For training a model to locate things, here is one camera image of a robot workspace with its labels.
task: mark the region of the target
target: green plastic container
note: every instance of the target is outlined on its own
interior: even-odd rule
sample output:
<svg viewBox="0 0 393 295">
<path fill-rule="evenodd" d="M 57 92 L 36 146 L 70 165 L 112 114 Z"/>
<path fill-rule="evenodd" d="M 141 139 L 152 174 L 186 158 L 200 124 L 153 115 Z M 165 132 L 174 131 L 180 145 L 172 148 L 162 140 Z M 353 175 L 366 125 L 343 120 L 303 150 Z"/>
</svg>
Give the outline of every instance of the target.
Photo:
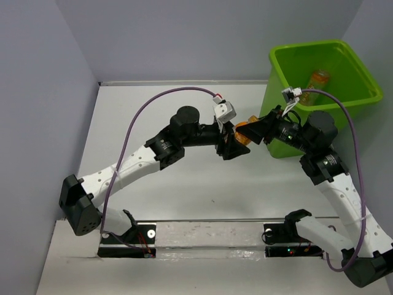
<svg viewBox="0 0 393 295">
<path fill-rule="evenodd" d="M 337 97 L 355 117 L 364 107 L 377 103 L 383 93 L 365 65 L 341 40 L 309 42 L 283 45 L 273 48 L 269 54 L 272 65 L 267 89 L 262 103 L 260 116 L 267 115 L 277 105 L 286 105 L 281 91 L 289 86 L 306 88 L 316 69 L 330 73 L 330 80 L 323 89 Z M 327 97 L 319 95 L 314 106 L 297 104 L 294 108 L 302 123 L 313 111 L 328 112 L 340 130 L 348 121 L 340 107 Z M 270 154 L 275 158 L 302 155 L 302 152 L 278 140 L 268 145 Z"/>
</svg>

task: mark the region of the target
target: gray wall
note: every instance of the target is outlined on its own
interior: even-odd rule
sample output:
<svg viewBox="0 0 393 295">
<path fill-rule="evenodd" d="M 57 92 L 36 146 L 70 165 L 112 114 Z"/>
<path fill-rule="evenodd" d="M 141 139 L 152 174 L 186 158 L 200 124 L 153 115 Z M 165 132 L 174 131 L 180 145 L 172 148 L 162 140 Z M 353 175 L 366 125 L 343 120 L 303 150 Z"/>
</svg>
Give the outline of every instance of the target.
<svg viewBox="0 0 393 295">
<path fill-rule="evenodd" d="M 368 108 L 356 120 L 360 138 L 362 167 L 367 193 L 367 206 L 384 230 L 393 237 L 393 1 L 365 0 L 344 40 L 357 52 L 384 91 L 383 101 Z M 350 163 L 356 178 L 349 130 L 338 140 L 338 149 Z M 393 275 L 388 277 L 393 290 Z"/>
<path fill-rule="evenodd" d="M 275 45 L 340 39 L 362 0 L 56 0 L 99 81 L 267 79 Z"/>
<path fill-rule="evenodd" d="M 0 1 L 0 293 L 35 294 L 97 83 L 53 0 Z"/>
</svg>

